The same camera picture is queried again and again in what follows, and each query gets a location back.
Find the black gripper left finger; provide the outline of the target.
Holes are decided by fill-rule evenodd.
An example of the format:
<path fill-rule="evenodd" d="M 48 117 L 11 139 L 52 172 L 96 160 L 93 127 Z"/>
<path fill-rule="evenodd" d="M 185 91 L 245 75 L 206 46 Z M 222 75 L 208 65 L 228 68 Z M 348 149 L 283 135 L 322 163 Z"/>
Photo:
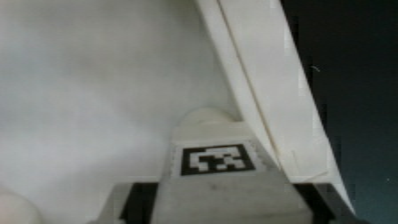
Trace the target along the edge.
<path fill-rule="evenodd" d="M 100 216 L 87 224 L 151 224 L 157 190 L 157 182 L 119 183 Z"/>

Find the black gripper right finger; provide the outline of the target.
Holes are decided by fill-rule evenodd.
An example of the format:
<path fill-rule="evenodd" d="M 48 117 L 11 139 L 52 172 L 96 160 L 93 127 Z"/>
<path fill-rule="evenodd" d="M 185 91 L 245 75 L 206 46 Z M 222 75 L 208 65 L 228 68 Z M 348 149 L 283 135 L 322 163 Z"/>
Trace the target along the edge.
<path fill-rule="evenodd" d="M 290 224 L 368 224 L 350 210 L 331 183 L 297 183 L 304 210 L 290 217 Z"/>

